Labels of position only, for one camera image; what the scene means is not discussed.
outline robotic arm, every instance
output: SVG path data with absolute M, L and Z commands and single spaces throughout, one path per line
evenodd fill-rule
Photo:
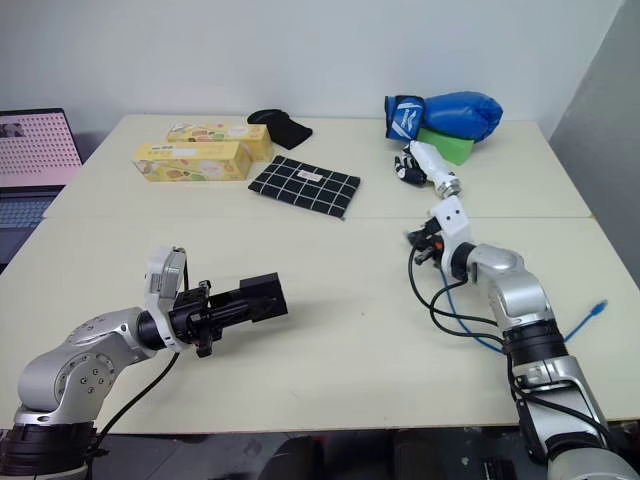
M 504 339 L 508 377 L 530 456 L 548 464 L 552 480 L 638 480 L 615 454 L 600 407 L 568 354 L 538 279 L 519 254 L 470 242 L 469 221 L 457 197 L 432 209 L 433 218 L 409 235 L 450 277 L 478 285 L 488 296 Z
M 412 185 L 424 185 L 427 181 L 441 198 L 458 195 L 460 179 L 451 171 L 436 147 L 412 140 L 402 149 L 402 158 L 395 158 L 398 178 Z
M 185 291 L 178 293 L 183 272 Z M 93 421 L 124 368 L 163 348 L 180 352 L 195 345 L 199 357 L 208 356 L 225 327 L 287 313 L 276 273 L 241 280 L 237 290 L 213 296 L 209 281 L 189 289 L 186 276 L 185 251 L 161 249 L 146 275 L 147 310 L 99 315 L 27 365 L 15 426 L 0 444 L 0 478 L 84 478 Z

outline black cable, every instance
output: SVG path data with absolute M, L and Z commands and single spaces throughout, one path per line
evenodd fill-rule
M 457 332 L 456 330 L 451 330 L 447 327 L 445 327 L 444 325 L 442 325 L 438 319 L 436 318 L 435 314 L 438 313 L 440 315 L 443 315 L 445 317 L 451 317 L 451 318 L 457 318 L 457 319 L 464 319 L 464 320 L 471 320 L 471 321 L 475 321 L 475 322 L 482 322 L 482 323 L 487 323 L 489 325 L 493 325 L 493 326 L 497 326 L 497 322 L 493 321 L 493 320 L 489 320 L 487 318 L 483 318 L 483 317 L 474 317 L 471 315 L 459 315 L 459 314 L 452 314 L 449 312 L 444 312 L 438 308 L 435 307 L 435 302 L 436 300 L 440 297 L 440 295 L 442 295 L 443 293 L 453 289 L 453 288 L 457 288 L 460 287 L 462 285 L 464 285 L 465 283 L 467 283 L 466 280 L 462 281 L 462 282 L 458 282 L 458 283 L 454 283 L 451 284 L 441 290 L 439 290 L 435 295 L 434 298 L 431 299 L 431 303 L 427 302 L 422 295 L 420 294 L 420 292 L 418 291 L 418 287 L 416 286 L 416 282 L 415 282 L 415 278 L 413 276 L 413 258 L 415 256 L 417 247 L 416 245 L 414 245 L 411 248 L 411 253 L 409 254 L 409 263 L 407 266 L 407 270 L 409 272 L 409 283 L 411 283 L 411 289 L 413 290 L 413 293 L 415 294 L 415 296 L 418 298 L 418 300 L 420 301 L 420 303 L 422 303 L 425 307 L 427 307 L 429 309 L 429 314 L 431 316 L 431 320 L 433 321 L 433 323 L 436 325 L 436 327 L 438 327 L 440 330 L 442 330 L 445 333 L 448 333 L 449 335 L 455 335 L 456 337 L 467 337 L 467 338 L 488 338 L 490 340 L 493 340 L 495 342 L 498 342 L 500 345 L 503 345 L 504 342 L 500 337 L 497 337 L 495 335 L 491 335 L 489 333 L 467 333 L 467 332 Z
M 556 410 L 558 412 L 571 415 L 572 417 L 575 417 L 578 420 L 582 420 L 583 422 L 593 427 L 598 433 L 600 433 L 600 435 L 604 437 L 604 439 L 607 441 L 607 446 L 611 450 L 613 450 L 614 452 L 617 450 L 616 441 L 607 427 L 599 423 L 597 420 L 594 420 L 593 418 L 585 415 L 584 413 L 579 412 L 578 410 L 565 407 L 564 405 L 560 405 L 558 403 L 549 402 L 547 400 L 543 400 L 542 398 L 536 397 L 532 393 L 524 392 L 520 387 L 518 387 L 515 376 L 513 375 L 513 370 L 512 370 L 513 364 L 512 364 L 510 355 L 507 355 L 507 365 L 508 365 L 507 378 L 509 379 L 509 386 L 512 390 L 512 396 L 514 398 L 515 398 L 515 394 L 518 394 L 518 396 L 524 401 L 536 403 L 543 407 L 550 408 L 551 410 Z
M 411 249 L 411 253 L 409 254 L 409 264 L 407 265 L 407 270 L 409 272 L 409 283 L 411 284 L 411 289 L 413 290 L 413 293 L 415 294 L 416 298 L 420 301 L 420 303 L 422 303 L 425 307 L 427 307 L 430 310 L 433 309 L 435 313 L 442 315 L 444 317 L 457 318 L 461 320 L 470 320 L 474 322 L 482 322 L 482 323 L 487 323 L 489 325 L 493 325 L 494 327 L 498 326 L 498 322 L 494 320 L 489 320 L 488 318 L 484 318 L 484 317 L 475 317 L 473 315 L 461 315 L 461 314 L 445 312 L 444 310 L 440 310 L 439 308 L 436 308 L 431 303 L 427 302 L 418 291 L 418 287 L 416 286 L 416 281 L 413 276 L 413 258 L 415 256 L 416 250 L 417 250 L 417 247 L 414 245 L 413 248 Z
M 440 295 L 442 295 L 444 292 L 446 292 L 447 290 L 453 289 L 453 288 L 457 288 L 460 287 L 462 285 L 464 285 L 465 283 L 467 283 L 466 281 L 461 281 L 458 283 L 453 283 L 451 285 L 449 285 L 448 287 L 442 288 L 440 289 L 431 299 L 431 307 L 429 308 L 429 314 L 431 315 L 431 320 L 433 321 L 433 323 L 435 323 L 436 327 L 438 327 L 440 330 L 442 330 L 445 333 L 448 333 L 449 335 L 455 335 L 456 337 L 469 337 L 469 338 L 488 338 L 489 340 L 493 340 L 494 342 L 499 343 L 500 345 L 504 345 L 504 341 L 496 336 L 496 335 L 491 335 L 490 333 L 467 333 L 467 332 L 458 332 L 456 330 L 451 330 L 447 327 L 445 327 L 444 325 L 442 325 L 438 319 L 436 318 L 436 309 L 433 307 L 433 305 L 435 305 L 436 301 L 438 300 L 438 297 Z
M 440 310 L 438 310 L 438 309 L 435 307 L 435 305 L 436 305 L 436 301 L 438 300 L 438 298 L 440 298 L 440 296 L 441 296 L 443 293 L 447 293 L 449 290 L 453 290 L 454 288 L 458 288 L 458 287 L 461 287 L 462 285 L 466 285 L 466 284 L 467 284 L 467 282 L 468 282 L 468 280 L 467 280 L 467 279 L 460 280 L 460 281 L 459 281 L 459 282 L 457 282 L 457 283 L 452 283 L 451 285 L 447 285 L 447 286 L 445 286 L 445 287 L 442 287 L 440 290 L 438 290 L 438 291 L 436 292 L 436 294 L 431 298 L 431 310 L 434 310 L 436 313 L 439 313 L 439 312 L 440 312 Z M 453 318 L 458 318 L 458 315 L 457 315 L 457 314 L 451 314 L 451 316 L 452 316 Z M 498 326 L 498 323 L 497 323 L 495 320 L 489 320 L 488 318 L 483 318 L 483 317 L 474 317 L 474 320 L 473 320 L 473 321 L 474 321 L 474 322 L 480 322 L 480 323 L 486 323 L 487 325 L 491 325 L 491 326 L 493 326 L 493 327 L 497 327 L 497 326 Z
M 182 284 L 184 287 L 184 291 L 189 290 L 189 270 L 187 269 L 186 258 L 184 261 L 184 268 L 182 271 Z M 109 433 L 109 430 L 113 428 L 113 426 L 118 422 L 118 420 L 120 420 L 124 416 L 124 414 L 131 409 L 131 407 L 133 407 L 136 403 L 138 403 L 138 401 L 140 401 L 142 397 L 144 397 L 147 393 L 153 390 L 153 388 L 162 381 L 162 379 L 167 375 L 167 373 L 169 373 L 169 371 L 173 368 L 179 356 L 180 356 L 180 353 L 178 352 L 174 353 L 173 357 L 171 357 L 171 360 L 169 361 L 167 366 L 164 368 L 164 370 L 162 370 L 162 372 L 160 372 L 160 375 L 158 375 L 149 385 L 147 385 L 140 393 L 138 393 L 135 397 L 133 397 L 124 407 L 122 407 L 113 417 L 111 417 L 111 420 L 109 420 L 109 422 L 105 425 L 105 427 L 102 429 L 100 434 L 96 437 L 96 440 L 94 444 L 91 446 L 91 448 L 89 449 L 89 453 L 88 453 L 87 477 L 86 477 L 87 480 L 91 480 L 91 478 L 93 477 L 93 459 L 97 456 L 106 454 L 106 452 L 100 450 L 100 445 L 102 444 L 103 440 Z

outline label on box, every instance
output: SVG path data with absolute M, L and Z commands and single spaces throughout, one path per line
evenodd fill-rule
M 319 173 L 311 173 L 305 170 L 300 170 L 297 175 L 299 177 L 306 178 L 307 180 L 311 180 L 312 182 L 319 182 L 322 180 L 322 175 Z
M 193 157 L 198 151 L 195 148 L 175 148 L 174 157 Z
M 248 133 L 249 133 L 249 127 L 245 127 L 244 125 L 237 125 L 227 130 L 227 135 L 229 137 L 244 137 Z

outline sticker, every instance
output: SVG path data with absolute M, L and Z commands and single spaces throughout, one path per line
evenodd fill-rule
M 319 182 L 322 180 L 322 175 L 319 173 L 311 173 L 305 170 L 298 171 L 297 175 L 302 178 L 306 178 L 307 180 L 311 180 L 312 182 Z
M 148 160 L 136 160 L 136 167 L 142 173 L 151 173 L 151 165 L 152 163 Z
M 249 127 L 246 127 L 244 125 L 231 127 L 229 130 L 227 130 L 227 135 L 230 137 L 244 137 L 247 133 L 249 133 Z
M 208 178 L 219 178 L 224 175 L 224 171 L 220 165 L 210 160 L 204 160 L 200 162 L 200 170 Z
M 198 150 L 195 148 L 175 148 L 173 150 L 174 157 L 193 157 Z
M 170 132 L 184 133 L 190 128 L 194 128 L 194 125 L 192 123 L 176 123 L 173 127 L 171 127 Z

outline green sponge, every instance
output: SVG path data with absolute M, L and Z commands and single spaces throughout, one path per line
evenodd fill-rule
M 427 128 L 420 129 L 418 141 L 435 146 L 445 160 L 456 165 L 462 165 L 469 158 L 473 147 L 473 140 L 451 137 Z

